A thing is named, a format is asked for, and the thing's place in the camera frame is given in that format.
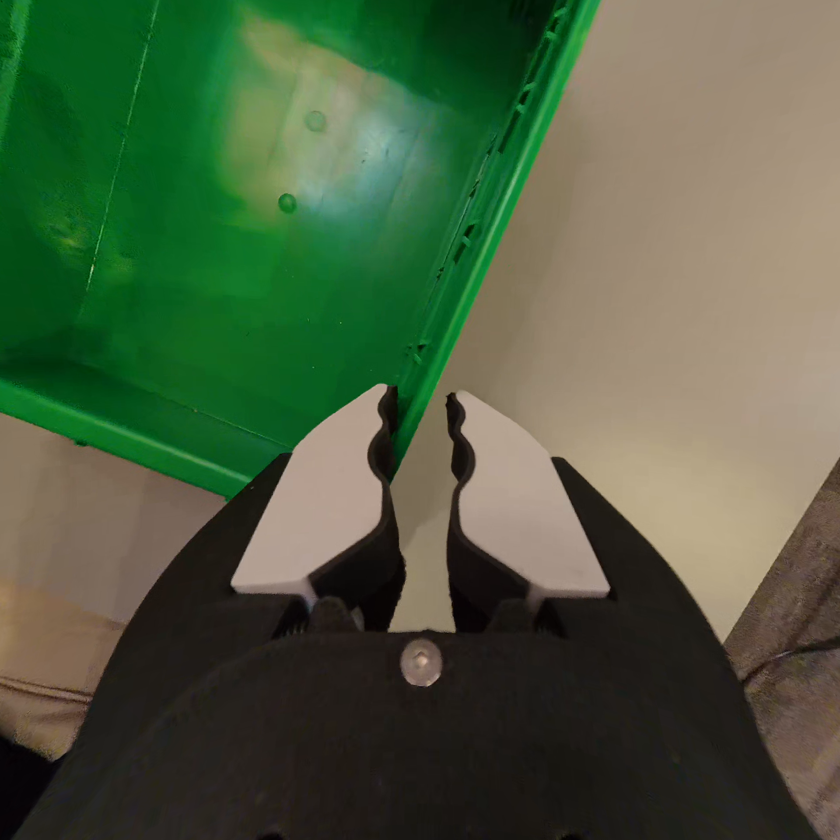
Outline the beige cloth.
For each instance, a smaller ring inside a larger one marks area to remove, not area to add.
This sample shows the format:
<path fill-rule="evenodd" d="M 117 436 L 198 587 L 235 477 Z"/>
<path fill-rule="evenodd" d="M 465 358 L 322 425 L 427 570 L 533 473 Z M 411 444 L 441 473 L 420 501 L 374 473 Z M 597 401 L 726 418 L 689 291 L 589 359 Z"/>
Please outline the beige cloth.
<path fill-rule="evenodd" d="M 1 581 L 1 734 L 49 762 L 76 740 L 125 624 Z"/>

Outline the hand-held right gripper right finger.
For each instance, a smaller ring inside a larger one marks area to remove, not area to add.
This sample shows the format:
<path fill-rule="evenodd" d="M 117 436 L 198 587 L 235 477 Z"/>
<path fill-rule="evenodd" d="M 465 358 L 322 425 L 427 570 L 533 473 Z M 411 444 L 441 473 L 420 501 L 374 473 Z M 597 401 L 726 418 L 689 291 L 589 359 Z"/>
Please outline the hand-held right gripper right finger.
<path fill-rule="evenodd" d="M 483 632 L 512 602 L 599 600 L 610 585 L 549 452 L 467 391 L 447 396 L 455 477 L 446 562 L 458 632 Z"/>

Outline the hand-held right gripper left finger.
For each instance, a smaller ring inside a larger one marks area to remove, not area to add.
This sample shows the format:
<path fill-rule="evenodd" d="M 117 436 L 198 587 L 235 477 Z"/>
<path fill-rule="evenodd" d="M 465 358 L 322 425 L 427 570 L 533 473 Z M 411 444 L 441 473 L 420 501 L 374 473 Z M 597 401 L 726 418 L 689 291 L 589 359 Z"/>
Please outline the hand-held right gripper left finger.
<path fill-rule="evenodd" d="M 389 629 L 406 581 L 391 482 L 395 385 L 328 416 L 290 454 L 231 579 L 243 595 L 334 597 Z"/>

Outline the green plastic box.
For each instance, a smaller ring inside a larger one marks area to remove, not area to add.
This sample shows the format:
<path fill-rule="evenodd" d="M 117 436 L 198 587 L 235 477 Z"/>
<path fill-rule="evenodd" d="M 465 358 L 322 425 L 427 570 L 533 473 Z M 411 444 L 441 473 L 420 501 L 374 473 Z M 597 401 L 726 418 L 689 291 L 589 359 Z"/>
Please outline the green plastic box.
<path fill-rule="evenodd" d="M 231 498 L 394 385 L 400 462 L 598 7 L 2 2 L 2 414 Z"/>

